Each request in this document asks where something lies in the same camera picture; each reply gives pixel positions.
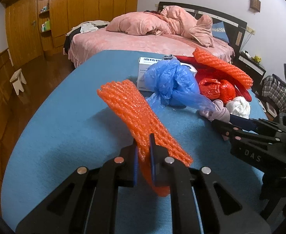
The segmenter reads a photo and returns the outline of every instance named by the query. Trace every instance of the pink pillow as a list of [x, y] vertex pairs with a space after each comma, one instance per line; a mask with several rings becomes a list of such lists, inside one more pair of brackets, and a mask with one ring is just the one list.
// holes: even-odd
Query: pink pillow
[[115, 17], [106, 27], [107, 31], [125, 32], [129, 35], [141, 36], [148, 32], [159, 34], [171, 34], [167, 22], [152, 14], [143, 12], [130, 12]]

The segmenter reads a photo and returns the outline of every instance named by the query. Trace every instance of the pink blanket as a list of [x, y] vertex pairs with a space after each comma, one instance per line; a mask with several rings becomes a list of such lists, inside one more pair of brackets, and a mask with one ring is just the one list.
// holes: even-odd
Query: pink blanket
[[125, 32], [134, 36], [152, 33], [174, 34], [197, 40], [202, 46], [213, 47], [212, 18], [203, 15], [199, 20], [179, 6], [165, 7], [161, 15], [131, 12], [114, 18], [107, 31]]
[[103, 50], [131, 50], [193, 56], [192, 53], [199, 46], [216, 57], [229, 62], [234, 53], [233, 48], [222, 40], [214, 39], [214, 43], [213, 48], [205, 48], [195, 40], [189, 40], [179, 35], [132, 36], [122, 32], [109, 32], [103, 28], [94, 32], [75, 35], [69, 48], [68, 58], [72, 60], [75, 67], [78, 67], [91, 56]]
[[213, 47], [212, 18], [203, 15], [198, 21], [179, 6], [167, 6], [161, 11], [163, 20], [169, 23], [172, 34], [197, 40], [202, 46]]

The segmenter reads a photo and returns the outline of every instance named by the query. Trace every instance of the plaid shirt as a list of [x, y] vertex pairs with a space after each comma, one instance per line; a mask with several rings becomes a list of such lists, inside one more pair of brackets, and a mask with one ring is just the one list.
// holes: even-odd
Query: plaid shirt
[[279, 112], [286, 112], [286, 88], [273, 76], [267, 76], [261, 82], [262, 96], [269, 97], [279, 108]]

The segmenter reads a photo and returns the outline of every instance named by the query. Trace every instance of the orange mesh sleeve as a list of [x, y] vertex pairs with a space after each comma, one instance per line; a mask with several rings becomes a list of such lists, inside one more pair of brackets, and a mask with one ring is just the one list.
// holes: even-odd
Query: orange mesh sleeve
[[126, 123], [138, 145], [139, 165], [144, 178], [159, 196], [169, 194], [168, 187], [154, 187], [150, 173], [150, 134], [157, 145], [168, 149], [170, 156], [190, 166], [192, 158], [181, 148], [159, 121], [149, 104], [130, 80], [111, 82], [101, 86], [97, 94], [114, 113]]
[[227, 73], [228, 75], [232, 76], [233, 78], [235, 78], [246, 89], [251, 88], [253, 80], [240, 68], [237, 68], [236, 66], [217, 58], [216, 56], [210, 54], [209, 52], [205, 51], [202, 48], [196, 48], [195, 51], [193, 52], [193, 56], [197, 62], [212, 68], [219, 69]]

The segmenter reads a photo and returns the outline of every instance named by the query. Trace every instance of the blue cloth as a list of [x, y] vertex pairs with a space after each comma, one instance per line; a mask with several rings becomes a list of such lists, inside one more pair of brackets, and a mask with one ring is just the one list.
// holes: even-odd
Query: blue cloth
[[226, 43], [230, 42], [226, 34], [223, 21], [212, 25], [212, 35], [213, 37], [223, 40]]
[[[98, 168], [132, 143], [126, 125], [96, 89], [126, 78], [136, 82], [139, 57], [163, 55], [102, 51], [74, 70], [44, 101], [19, 138], [5, 171], [2, 216], [17, 224], [79, 166]], [[251, 118], [266, 118], [255, 99]], [[209, 166], [260, 212], [262, 173], [230, 154], [231, 145], [192, 108], [165, 107], [159, 119], [193, 157], [192, 167]], [[157, 197], [139, 174], [135, 188], [119, 188], [116, 234], [172, 233], [170, 196]]]

